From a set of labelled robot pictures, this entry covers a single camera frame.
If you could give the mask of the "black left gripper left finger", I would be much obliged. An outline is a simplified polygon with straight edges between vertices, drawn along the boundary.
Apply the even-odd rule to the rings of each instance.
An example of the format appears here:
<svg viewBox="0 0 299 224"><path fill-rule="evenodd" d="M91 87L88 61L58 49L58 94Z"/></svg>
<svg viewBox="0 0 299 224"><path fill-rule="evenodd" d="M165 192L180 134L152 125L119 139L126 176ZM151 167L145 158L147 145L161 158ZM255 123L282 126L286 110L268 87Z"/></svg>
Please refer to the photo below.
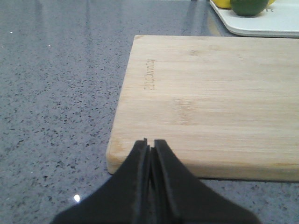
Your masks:
<svg viewBox="0 0 299 224"><path fill-rule="evenodd" d="M98 190L59 213L53 224L144 224L150 175L150 147L135 142L128 157Z"/></svg>

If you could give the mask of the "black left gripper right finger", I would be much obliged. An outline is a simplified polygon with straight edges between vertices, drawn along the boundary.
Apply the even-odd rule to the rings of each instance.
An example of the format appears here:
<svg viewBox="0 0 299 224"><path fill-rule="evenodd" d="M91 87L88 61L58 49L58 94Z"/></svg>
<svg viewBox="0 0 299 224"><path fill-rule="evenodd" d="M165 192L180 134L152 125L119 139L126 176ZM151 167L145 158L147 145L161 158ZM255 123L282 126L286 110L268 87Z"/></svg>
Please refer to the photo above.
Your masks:
<svg viewBox="0 0 299 224"><path fill-rule="evenodd" d="M165 140L151 150L151 181L158 224L258 224L249 210L198 180Z"/></svg>

